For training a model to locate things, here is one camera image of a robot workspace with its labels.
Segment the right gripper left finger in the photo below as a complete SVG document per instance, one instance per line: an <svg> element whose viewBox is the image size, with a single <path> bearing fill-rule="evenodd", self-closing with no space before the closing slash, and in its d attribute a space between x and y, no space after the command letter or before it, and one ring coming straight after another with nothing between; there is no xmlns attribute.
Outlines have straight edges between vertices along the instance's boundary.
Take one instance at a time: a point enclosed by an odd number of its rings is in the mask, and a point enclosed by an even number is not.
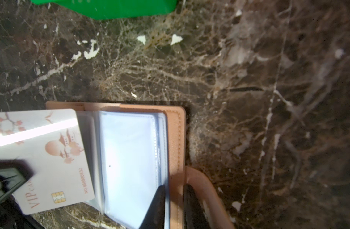
<svg viewBox="0 0 350 229"><path fill-rule="evenodd" d="M139 229L164 229L165 185L159 186Z"/></svg>

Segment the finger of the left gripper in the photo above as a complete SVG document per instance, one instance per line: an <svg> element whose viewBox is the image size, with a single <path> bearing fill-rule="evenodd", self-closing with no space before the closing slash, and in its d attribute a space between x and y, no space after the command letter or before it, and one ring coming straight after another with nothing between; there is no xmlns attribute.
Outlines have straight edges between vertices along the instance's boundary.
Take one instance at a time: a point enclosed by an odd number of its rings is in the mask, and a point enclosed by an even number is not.
<svg viewBox="0 0 350 229"><path fill-rule="evenodd" d="M9 199L33 174L32 169L23 160L1 160L0 204Z"/></svg>

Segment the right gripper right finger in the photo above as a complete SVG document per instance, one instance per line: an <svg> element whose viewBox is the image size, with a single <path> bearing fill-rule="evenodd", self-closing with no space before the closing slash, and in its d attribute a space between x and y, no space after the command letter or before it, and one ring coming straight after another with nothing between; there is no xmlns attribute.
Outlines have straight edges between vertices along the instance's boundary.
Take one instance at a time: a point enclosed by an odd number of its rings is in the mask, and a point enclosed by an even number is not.
<svg viewBox="0 0 350 229"><path fill-rule="evenodd" d="M185 184L183 188L184 228L211 229L194 188Z"/></svg>

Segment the tan leather card holder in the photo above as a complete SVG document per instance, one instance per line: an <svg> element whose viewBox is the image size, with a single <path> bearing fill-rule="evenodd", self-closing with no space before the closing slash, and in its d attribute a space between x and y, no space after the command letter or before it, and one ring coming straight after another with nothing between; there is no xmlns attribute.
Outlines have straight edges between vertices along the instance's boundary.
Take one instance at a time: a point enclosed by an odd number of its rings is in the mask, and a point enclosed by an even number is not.
<svg viewBox="0 0 350 229"><path fill-rule="evenodd" d="M225 207L208 177L185 165L186 112L181 106L48 101L47 109L110 112L163 112L167 117L170 228L184 229L183 188L191 185L212 229L233 229Z"/></svg>

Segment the green plastic card tray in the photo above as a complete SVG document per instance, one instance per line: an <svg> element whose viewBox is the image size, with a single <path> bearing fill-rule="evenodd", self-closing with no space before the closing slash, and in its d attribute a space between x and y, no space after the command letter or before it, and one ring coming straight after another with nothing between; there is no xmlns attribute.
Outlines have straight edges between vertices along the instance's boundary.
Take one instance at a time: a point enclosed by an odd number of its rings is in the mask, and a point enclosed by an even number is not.
<svg viewBox="0 0 350 229"><path fill-rule="evenodd" d="M55 3L95 20L110 20L171 13L177 0L32 0L34 4Z"/></svg>

